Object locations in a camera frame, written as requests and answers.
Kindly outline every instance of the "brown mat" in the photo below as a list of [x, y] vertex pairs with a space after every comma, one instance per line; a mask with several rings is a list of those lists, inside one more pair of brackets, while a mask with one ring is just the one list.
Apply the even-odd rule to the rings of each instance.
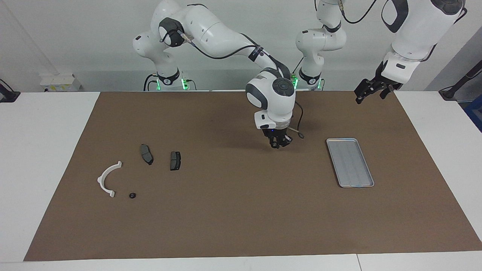
[[[244, 93], [102, 93], [25, 260], [482, 250], [395, 95], [298, 101], [306, 139], [275, 150]], [[359, 140], [373, 188], [338, 186], [329, 137]]]

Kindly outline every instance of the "gray tray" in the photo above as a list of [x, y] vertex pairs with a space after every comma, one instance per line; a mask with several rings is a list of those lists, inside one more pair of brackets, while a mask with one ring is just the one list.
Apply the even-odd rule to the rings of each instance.
[[375, 184], [358, 140], [329, 138], [326, 144], [341, 187], [372, 187]]

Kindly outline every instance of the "tabletop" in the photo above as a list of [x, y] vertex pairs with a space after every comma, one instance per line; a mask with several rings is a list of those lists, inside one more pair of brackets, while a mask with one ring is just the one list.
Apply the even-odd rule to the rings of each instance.
[[[482, 251], [22, 262], [98, 96], [23, 93], [15, 103], [0, 104], [0, 269], [381, 271], [482, 267]], [[396, 92], [396, 96], [482, 239], [481, 133], [456, 102], [444, 101], [437, 92]]]

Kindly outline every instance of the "white robotic arm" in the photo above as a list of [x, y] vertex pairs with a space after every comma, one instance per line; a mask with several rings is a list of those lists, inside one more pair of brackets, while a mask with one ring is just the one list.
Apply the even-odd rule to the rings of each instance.
[[316, 17], [323, 24], [322, 28], [308, 29], [298, 33], [296, 46], [303, 53], [299, 76], [300, 85], [314, 90], [321, 80], [324, 58], [321, 52], [343, 48], [347, 34], [341, 26], [341, 11], [338, 0], [320, 0]]
[[384, 99], [407, 83], [417, 66], [430, 57], [442, 36], [460, 18], [465, 0], [387, 0], [382, 19], [396, 33], [372, 80], [355, 89], [357, 103], [382, 90]]
[[190, 43], [205, 56], [224, 59], [243, 55], [263, 70], [246, 85], [246, 96], [261, 111], [254, 115], [255, 124], [269, 138], [273, 148], [290, 144], [286, 134], [295, 106], [295, 89], [289, 69], [268, 54], [249, 37], [225, 26], [202, 4], [181, 8], [174, 0], [163, 0], [151, 20], [151, 30], [133, 41], [134, 48], [156, 65], [163, 84], [179, 78], [179, 69], [169, 47]]

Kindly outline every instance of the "metal tray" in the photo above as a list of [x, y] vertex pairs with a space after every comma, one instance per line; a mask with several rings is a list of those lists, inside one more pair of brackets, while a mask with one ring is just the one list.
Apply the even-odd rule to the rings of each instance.
[[370, 170], [355, 138], [329, 138], [328, 150], [341, 187], [372, 187]]

